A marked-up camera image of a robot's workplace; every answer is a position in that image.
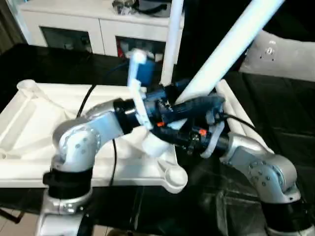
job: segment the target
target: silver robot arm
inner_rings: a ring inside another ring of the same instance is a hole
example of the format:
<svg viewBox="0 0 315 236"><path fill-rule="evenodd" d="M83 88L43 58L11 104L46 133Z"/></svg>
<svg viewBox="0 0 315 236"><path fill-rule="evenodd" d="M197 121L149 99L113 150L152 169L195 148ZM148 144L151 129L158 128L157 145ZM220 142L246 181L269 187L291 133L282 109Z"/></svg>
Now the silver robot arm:
<svg viewBox="0 0 315 236"><path fill-rule="evenodd" d="M153 100L156 102L149 99L145 106L150 120L158 114L165 123L206 114L224 101L219 96L208 96L166 109L160 99ZM85 208L92 195L95 155L107 141L139 125L133 101L118 99L99 104L83 118L66 121L55 130L53 140L59 152L52 160L51 171L43 178L49 188L44 193L36 236L92 235L93 222ZM210 132L202 136L196 129L183 132L156 125L151 132L181 147L193 146L198 152L206 149L212 136ZM244 174L257 190L269 235L315 235L295 183L296 169L288 159L270 153L254 139L234 133L219 137L216 146L225 151L220 161Z"/></svg>
<svg viewBox="0 0 315 236"><path fill-rule="evenodd" d="M92 235L93 223L85 213L92 195L95 155L109 140L124 134L114 102L95 106L83 118L62 123L53 134L58 153L43 182L44 192L36 236Z"/></svg>
<svg viewBox="0 0 315 236"><path fill-rule="evenodd" d="M240 171L256 189L270 236L314 236L315 228L296 186L297 172L285 157L249 137L230 133L223 164Z"/></svg>

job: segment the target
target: black table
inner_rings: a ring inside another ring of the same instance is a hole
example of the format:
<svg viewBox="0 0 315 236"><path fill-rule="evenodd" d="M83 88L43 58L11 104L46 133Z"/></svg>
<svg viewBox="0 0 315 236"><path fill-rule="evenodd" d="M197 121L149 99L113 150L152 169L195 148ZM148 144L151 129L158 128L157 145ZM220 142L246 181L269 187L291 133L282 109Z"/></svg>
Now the black table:
<svg viewBox="0 0 315 236"><path fill-rule="evenodd" d="M60 49L17 45L0 57L0 109L24 79L41 83L126 85L127 68L104 80L122 59ZM158 83L157 66L153 83ZM180 71L174 72L174 80ZM244 109L275 153L298 170L299 187L309 203L315 196L315 83L228 73L225 76ZM264 217L255 190L244 176L218 161L176 150L189 182L179 194L162 187L94 189L97 223L159 235L230 235L262 232ZM0 206L39 213L43 189L0 189Z"/></svg>

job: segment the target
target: blue object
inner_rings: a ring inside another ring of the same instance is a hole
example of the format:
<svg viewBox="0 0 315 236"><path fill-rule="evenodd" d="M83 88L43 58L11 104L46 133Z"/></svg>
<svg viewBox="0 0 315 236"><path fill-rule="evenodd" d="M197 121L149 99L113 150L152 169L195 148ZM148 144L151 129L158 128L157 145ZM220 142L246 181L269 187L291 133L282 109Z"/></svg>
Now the blue object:
<svg viewBox="0 0 315 236"><path fill-rule="evenodd" d="M152 81L155 63L147 60L145 64L140 64L137 73L137 80L141 82L141 86L149 86Z"/></svg>

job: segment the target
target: white cabinet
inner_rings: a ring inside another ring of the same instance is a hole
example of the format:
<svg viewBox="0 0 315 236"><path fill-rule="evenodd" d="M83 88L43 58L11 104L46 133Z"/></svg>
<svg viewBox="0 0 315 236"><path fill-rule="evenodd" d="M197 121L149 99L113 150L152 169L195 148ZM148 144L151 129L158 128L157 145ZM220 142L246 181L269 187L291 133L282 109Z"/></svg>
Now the white cabinet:
<svg viewBox="0 0 315 236"><path fill-rule="evenodd" d="M128 39L134 39L135 42L130 43L133 44L134 47L137 47L138 39L142 40L142 42L143 40L146 40L149 43L151 43L149 47L151 47L151 50L153 52L157 52L159 54L163 54L164 52L165 43L163 43L163 45L161 46L161 44L158 42L166 42L168 31L167 26L166 27L152 26L128 22L115 22L109 20L100 20L100 26L103 35L103 43L106 55L117 57L118 56L117 45L119 45L119 40L123 38L125 38L125 42L128 41ZM177 53L174 55L175 63L177 63L178 59L178 52L181 44L182 32L183 29L181 29L178 32Z"/></svg>
<svg viewBox="0 0 315 236"><path fill-rule="evenodd" d="M114 12L112 0L31 0L20 6L31 33L30 44L121 56L122 51L143 48L162 58L169 18ZM177 53L184 27L178 32Z"/></svg>
<svg viewBox="0 0 315 236"><path fill-rule="evenodd" d="M57 47L54 45L56 42L64 44L64 48L86 47L93 53L104 54L98 19L31 11L22 11L22 15L31 32L32 45ZM82 45L73 38L81 39Z"/></svg>

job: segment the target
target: floor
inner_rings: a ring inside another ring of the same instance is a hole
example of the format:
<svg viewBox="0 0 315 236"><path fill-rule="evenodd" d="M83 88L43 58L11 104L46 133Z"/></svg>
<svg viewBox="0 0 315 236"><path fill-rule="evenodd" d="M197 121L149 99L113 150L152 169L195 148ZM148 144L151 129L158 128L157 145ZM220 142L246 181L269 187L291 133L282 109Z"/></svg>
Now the floor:
<svg viewBox="0 0 315 236"><path fill-rule="evenodd" d="M17 210L12 210L12 209L7 209L7 208L2 208L2 209L10 214L13 214L14 216L18 216L20 213ZM15 224L0 216L0 236L17 236L17 235L34 236L37 218L38 218L38 215L25 213L21 222L19 224ZM94 228L93 236L109 236L111 230L112 228L110 227L97 225Z"/></svg>

